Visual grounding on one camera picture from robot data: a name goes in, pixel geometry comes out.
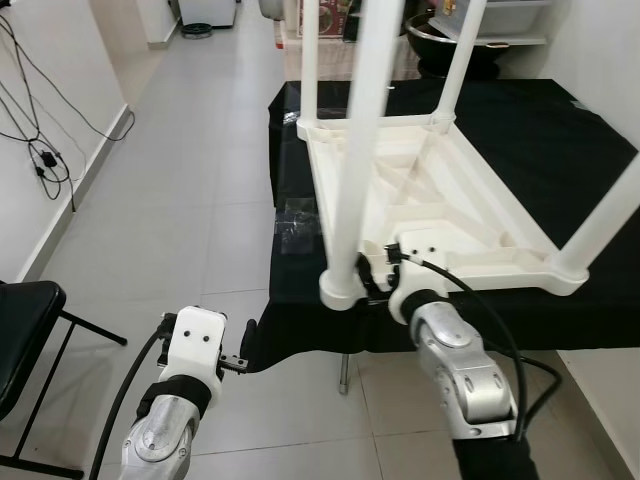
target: baseboard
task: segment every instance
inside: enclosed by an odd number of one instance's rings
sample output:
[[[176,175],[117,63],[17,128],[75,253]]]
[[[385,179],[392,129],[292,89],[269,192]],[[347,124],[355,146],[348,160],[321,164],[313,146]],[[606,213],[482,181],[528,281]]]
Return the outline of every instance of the baseboard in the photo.
[[[171,41],[173,40],[173,37],[176,35],[176,33],[178,32],[178,30],[180,29],[180,19],[176,20],[175,25],[173,26],[173,28],[171,29],[171,31],[169,32],[169,34],[166,36],[166,38],[161,41],[161,42],[147,42],[147,46],[149,47],[149,50],[166,50],[169,48],[169,45],[171,45]]]
[[[119,137],[124,131],[125,126],[127,126],[130,121],[130,114],[131,109],[129,108],[129,105],[125,105],[113,123],[112,128],[106,132],[107,136],[112,138]],[[100,146],[94,155],[93,162],[91,162],[84,178],[76,187],[74,195],[76,207],[80,207],[82,204],[82,200],[98,175],[102,165],[104,165],[109,152],[113,148],[113,144],[113,141],[107,139],[103,139],[100,143]],[[40,275],[42,275],[44,268],[47,266],[47,263],[49,263],[58,243],[62,239],[64,232],[71,223],[72,218],[73,212],[71,211],[71,201],[69,200],[67,205],[65,205],[64,210],[59,215],[58,220],[51,228],[49,234],[46,235],[40,247],[35,252],[31,260],[31,264],[26,268],[26,272],[21,275],[22,281],[31,282],[40,278]]]
[[[556,351],[527,352],[529,356],[540,360],[555,368],[563,378],[562,387],[551,398],[550,406],[563,412],[571,412],[572,421],[580,426],[580,430],[587,434],[602,455],[602,459],[609,467],[616,480],[634,480],[636,476],[629,470],[627,463],[616,448],[582,389],[578,386],[573,375],[567,369],[562,358]]]

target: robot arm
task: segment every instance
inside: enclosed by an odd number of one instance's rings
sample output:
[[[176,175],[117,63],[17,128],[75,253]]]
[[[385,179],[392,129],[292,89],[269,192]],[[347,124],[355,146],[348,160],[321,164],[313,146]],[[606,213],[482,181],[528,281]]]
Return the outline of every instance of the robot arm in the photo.
[[[509,382],[478,331],[436,291],[404,287],[395,292],[408,292],[396,296],[398,313],[439,390],[462,478],[538,480],[526,438],[513,441],[518,410]]]
[[[440,392],[463,479],[538,480],[526,439],[511,440],[516,402],[478,331],[436,293],[436,277],[431,289],[402,282],[394,293],[397,313]],[[222,353],[223,314],[187,307],[167,316],[175,325],[159,359],[165,368],[124,442],[120,480],[184,479],[200,420],[222,393],[223,369],[246,373],[245,360]]]
[[[223,369],[245,373],[247,362],[222,353],[226,317],[182,309],[165,339],[159,382],[145,393],[122,451],[120,480],[182,480],[200,420],[222,394]]]

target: black bowl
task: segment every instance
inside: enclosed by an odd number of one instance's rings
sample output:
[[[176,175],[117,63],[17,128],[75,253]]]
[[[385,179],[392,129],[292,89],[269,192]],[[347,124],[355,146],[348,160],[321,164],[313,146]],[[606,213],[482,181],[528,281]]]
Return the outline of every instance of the black bowl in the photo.
[[[456,50],[457,42],[429,25],[429,19],[435,11],[416,15],[407,20],[405,26],[411,48],[422,60],[425,66],[435,75],[446,75]],[[509,48],[506,43],[476,45],[471,54],[467,74],[473,76],[474,70],[486,70],[487,64],[492,64]]]

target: white wall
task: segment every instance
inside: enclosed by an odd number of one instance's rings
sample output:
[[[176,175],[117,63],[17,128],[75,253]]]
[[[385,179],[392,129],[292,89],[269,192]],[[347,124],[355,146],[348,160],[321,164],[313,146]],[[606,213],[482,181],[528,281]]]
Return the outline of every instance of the white wall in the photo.
[[[125,102],[88,1],[19,0],[0,13],[13,24],[16,36],[34,62],[69,100],[97,128],[110,129]],[[4,34],[2,38],[10,46],[10,39]],[[32,79],[34,95],[77,140],[91,162],[102,139],[32,69],[27,68],[27,75]],[[1,43],[0,79],[14,95],[19,95],[22,105],[27,105],[15,65]],[[81,176],[83,156],[46,114],[39,113],[42,130],[65,156],[72,178]],[[0,130],[16,133],[1,108]],[[65,187],[57,201],[45,197],[23,144],[0,138],[0,159],[0,279],[13,281],[26,273],[70,195]]]
[[[140,11],[131,0],[89,0],[89,5],[114,65],[148,50]]]
[[[177,20],[167,0],[136,0],[147,42],[166,42]]]
[[[553,78],[640,148],[639,19],[638,0],[555,0],[541,19],[549,44],[513,52],[507,68]]]
[[[505,64],[515,76],[554,79],[640,147],[639,19],[638,0],[556,0],[543,19],[550,27],[549,45],[514,52]],[[640,478],[640,350],[561,356]]]

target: table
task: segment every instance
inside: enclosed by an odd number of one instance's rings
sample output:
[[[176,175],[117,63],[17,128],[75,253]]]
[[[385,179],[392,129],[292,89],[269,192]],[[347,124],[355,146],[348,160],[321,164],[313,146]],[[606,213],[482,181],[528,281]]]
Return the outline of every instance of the table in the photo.
[[[431,112],[443,82],[394,82],[387,115]],[[346,113],[348,82],[319,83],[319,117]],[[318,278],[326,268],[313,212],[296,237],[288,230],[291,206],[315,198],[306,144],[295,120],[300,84],[284,85],[270,106],[270,168],[276,230],[270,301],[251,342],[250,368],[264,370],[296,353],[323,350],[410,351],[407,327],[386,305],[358,302],[335,312],[320,302]],[[465,83],[457,125],[496,173],[562,246],[628,165],[636,150],[599,116],[551,80]],[[290,248],[292,239],[299,245]],[[590,280],[569,297],[538,289],[483,292],[506,320],[523,350],[640,346],[640,213],[631,218],[590,268]],[[484,337],[504,343],[484,311],[464,293],[451,296],[464,319]]]

